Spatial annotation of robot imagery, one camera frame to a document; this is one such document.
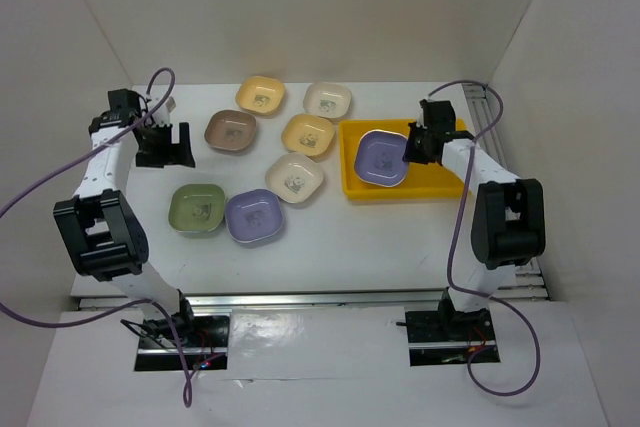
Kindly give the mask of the green panda plate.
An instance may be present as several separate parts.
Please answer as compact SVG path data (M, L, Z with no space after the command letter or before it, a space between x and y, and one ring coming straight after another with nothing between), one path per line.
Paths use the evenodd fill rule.
M172 195L168 222L177 232L214 231L224 220L226 194L216 184L186 184Z

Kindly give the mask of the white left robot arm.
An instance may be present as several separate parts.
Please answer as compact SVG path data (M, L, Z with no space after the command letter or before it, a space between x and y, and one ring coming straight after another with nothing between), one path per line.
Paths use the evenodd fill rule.
M125 197L135 150L125 138L126 128L121 121L92 121L96 155L72 198L55 204L54 220L79 275L107 283L132 301L142 300L143 330L184 346L196 337L198 323L184 294L150 263L146 233Z

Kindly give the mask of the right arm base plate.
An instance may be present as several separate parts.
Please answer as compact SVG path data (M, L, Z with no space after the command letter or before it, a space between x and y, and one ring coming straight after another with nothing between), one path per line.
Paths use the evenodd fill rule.
M396 326L406 333L412 367L499 363L491 315L482 310L470 320L446 324L436 311L406 311Z

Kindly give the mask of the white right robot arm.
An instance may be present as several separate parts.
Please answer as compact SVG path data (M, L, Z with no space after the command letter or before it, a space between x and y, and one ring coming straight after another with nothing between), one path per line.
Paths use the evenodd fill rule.
M463 182L458 213L447 256L444 291L434 327L444 338L462 341L488 320L488 304L515 268L541 255L546 245L543 189L535 179L509 172L467 131L452 122L442 128L414 121L404 159L437 163ZM476 266L462 281L453 267L467 198L475 199L470 231Z

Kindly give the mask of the cream panda plate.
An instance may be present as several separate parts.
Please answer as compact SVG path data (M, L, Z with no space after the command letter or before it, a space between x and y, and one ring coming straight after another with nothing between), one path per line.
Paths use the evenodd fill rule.
M308 200L324 178L324 171L318 163L297 152L281 156L265 174L267 188L289 204Z
M352 93L347 87L329 82L316 82L307 88L303 108L309 114L337 120L346 116L351 101Z

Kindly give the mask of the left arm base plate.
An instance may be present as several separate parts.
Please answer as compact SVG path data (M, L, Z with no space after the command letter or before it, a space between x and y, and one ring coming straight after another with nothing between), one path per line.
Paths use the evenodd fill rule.
M180 371L182 364L173 337L152 334L148 326L122 320L121 323L138 337L134 371ZM226 370L230 316L200 315L193 319L194 331L183 334L180 343L190 370Z

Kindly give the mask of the purple panda plate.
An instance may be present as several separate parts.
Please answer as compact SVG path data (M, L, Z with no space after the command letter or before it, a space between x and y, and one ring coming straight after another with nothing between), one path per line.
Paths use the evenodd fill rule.
M371 130L358 143L354 161L357 177L368 184L396 187L407 177L409 164L403 160L407 138L399 133Z
M268 189L255 189L228 200L225 221L236 242L254 243L278 234L284 225L284 213L276 194Z

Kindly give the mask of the yellow panda plate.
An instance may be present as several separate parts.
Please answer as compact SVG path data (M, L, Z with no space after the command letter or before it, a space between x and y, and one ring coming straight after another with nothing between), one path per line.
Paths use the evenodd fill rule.
M235 101L245 111L269 116L277 112L285 92L284 84L277 79L252 76L241 84Z
M281 134L286 149L310 158L324 156L335 135L334 125L327 119L302 113L293 116Z

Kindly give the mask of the brown panda plate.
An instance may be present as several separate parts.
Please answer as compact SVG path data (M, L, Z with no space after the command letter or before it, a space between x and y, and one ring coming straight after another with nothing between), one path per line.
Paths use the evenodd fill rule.
M246 112L221 110L212 115L204 132L209 147L224 152L248 148L257 132L256 118Z

